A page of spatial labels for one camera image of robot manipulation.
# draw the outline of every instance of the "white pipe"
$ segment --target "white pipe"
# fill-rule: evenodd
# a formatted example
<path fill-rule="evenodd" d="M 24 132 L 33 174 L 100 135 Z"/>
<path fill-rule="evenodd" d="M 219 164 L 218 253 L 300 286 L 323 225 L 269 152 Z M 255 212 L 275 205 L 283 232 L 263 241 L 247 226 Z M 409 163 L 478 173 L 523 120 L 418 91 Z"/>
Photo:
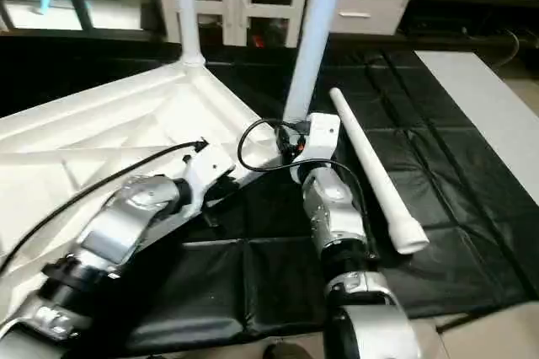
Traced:
<path fill-rule="evenodd" d="M 336 4 L 337 0 L 309 2 L 296 69 L 286 100 L 285 121 L 303 121 L 307 117 Z"/>
<path fill-rule="evenodd" d="M 199 25 L 196 17 L 195 0 L 178 0 L 179 24 L 182 34 L 181 62 L 187 66 L 204 65 L 200 52 Z"/>
<path fill-rule="evenodd" d="M 395 249 L 404 255 L 420 251 L 429 244 L 421 224 L 404 205 L 343 94 L 338 88 L 333 88 L 329 95 L 384 212 Z"/>

